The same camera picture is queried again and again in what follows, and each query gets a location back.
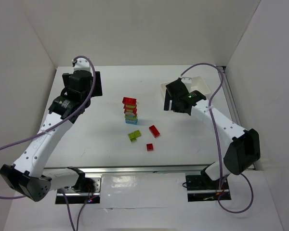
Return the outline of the red top lego brick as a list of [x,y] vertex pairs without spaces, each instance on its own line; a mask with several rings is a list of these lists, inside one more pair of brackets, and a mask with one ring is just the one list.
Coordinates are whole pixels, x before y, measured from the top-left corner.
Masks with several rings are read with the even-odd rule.
[[122,103],[127,105],[135,105],[137,100],[135,98],[124,97]]

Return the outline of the red flower oval lego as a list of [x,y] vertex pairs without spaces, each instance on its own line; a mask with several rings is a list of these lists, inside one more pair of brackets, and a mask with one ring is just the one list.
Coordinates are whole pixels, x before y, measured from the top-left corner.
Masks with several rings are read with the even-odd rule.
[[131,116],[131,115],[134,116],[134,115],[137,114],[137,109],[136,109],[136,108],[133,108],[133,109],[125,108],[125,109],[124,109],[124,114],[130,115],[130,116]]

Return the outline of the small red lego brick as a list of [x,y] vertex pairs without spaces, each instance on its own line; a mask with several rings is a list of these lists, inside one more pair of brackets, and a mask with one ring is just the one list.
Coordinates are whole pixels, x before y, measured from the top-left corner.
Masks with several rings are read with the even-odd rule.
[[149,151],[153,151],[153,150],[154,150],[153,144],[152,144],[152,143],[148,143],[148,144],[146,145],[146,149],[147,149],[148,152],[149,152]]

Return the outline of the white divided sorting tray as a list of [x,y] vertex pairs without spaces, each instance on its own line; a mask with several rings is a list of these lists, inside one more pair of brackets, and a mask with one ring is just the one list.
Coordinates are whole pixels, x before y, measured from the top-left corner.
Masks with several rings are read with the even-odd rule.
[[[208,88],[207,84],[201,76],[182,77],[182,82],[185,84],[189,92],[197,90],[205,96],[210,95],[210,89]],[[163,99],[165,99],[166,85],[168,84],[170,84],[170,82],[162,83],[160,85],[160,93]]]

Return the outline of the green long lego brick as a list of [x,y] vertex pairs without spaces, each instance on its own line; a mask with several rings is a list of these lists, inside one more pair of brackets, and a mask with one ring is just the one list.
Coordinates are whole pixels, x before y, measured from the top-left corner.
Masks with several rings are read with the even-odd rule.
[[125,115],[125,118],[128,119],[128,120],[136,120],[138,119],[137,115]]

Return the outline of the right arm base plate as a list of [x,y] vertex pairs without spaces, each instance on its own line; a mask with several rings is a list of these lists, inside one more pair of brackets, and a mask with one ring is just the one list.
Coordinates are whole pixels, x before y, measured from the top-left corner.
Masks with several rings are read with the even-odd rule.
[[188,202],[231,200],[228,182],[219,189],[219,180],[206,182],[202,175],[186,175],[182,186],[187,190]]

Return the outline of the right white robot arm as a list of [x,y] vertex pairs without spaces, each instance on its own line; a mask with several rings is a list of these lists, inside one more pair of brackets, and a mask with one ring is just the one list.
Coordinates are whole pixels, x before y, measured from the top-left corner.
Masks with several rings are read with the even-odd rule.
[[186,113],[197,118],[216,135],[218,142],[227,147],[223,154],[218,151],[218,161],[201,171],[205,182],[222,181],[223,177],[239,175],[261,157],[260,139],[256,130],[239,126],[214,106],[201,92],[189,91],[191,81],[179,78],[165,86],[164,110]]

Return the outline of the long red lego brick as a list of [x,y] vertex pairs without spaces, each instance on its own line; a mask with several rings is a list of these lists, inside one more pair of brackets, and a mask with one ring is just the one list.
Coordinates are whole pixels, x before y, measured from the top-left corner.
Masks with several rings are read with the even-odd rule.
[[160,132],[158,131],[158,129],[154,125],[149,127],[149,131],[151,132],[151,134],[153,135],[154,138],[157,138],[160,136]]

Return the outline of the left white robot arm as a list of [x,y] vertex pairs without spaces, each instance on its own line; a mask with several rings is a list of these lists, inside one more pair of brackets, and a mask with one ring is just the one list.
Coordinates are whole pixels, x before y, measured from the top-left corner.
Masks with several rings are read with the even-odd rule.
[[53,190],[70,187],[77,192],[89,192],[93,180],[76,167],[44,169],[49,157],[65,133],[91,104],[91,98],[102,95],[100,72],[95,71],[85,56],[73,59],[74,71],[62,75],[64,88],[49,107],[40,132],[12,165],[4,164],[0,175],[8,186],[34,202]]

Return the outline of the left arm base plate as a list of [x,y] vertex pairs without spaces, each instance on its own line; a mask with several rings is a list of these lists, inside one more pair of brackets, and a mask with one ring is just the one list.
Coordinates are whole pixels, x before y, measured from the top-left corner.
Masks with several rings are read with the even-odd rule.
[[89,200],[89,204],[99,204],[102,174],[86,174],[86,177],[90,178],[92,181],[90,184],[86,184],[83,189],[76,190],[73,187],[64,187],[60,190],[57,190],[55,204],[66,204],[62,192],[65,193],[68,203],[72,205],[80,205],[87,200]]

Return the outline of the green square lego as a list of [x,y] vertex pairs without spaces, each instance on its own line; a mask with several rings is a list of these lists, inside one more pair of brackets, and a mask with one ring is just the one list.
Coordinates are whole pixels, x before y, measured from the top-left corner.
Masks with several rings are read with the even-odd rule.
[[141,137],[141,132],[140,132],[140,130],[134,131],[133,134],[135,135],[135,138]]
[[134,133],[129,133],[129,134],[128,134],[128,137],[129,137],[129,139],[130,139],[131,142],[137,141],[137,138],[136,138],[136,136],[135,136]]

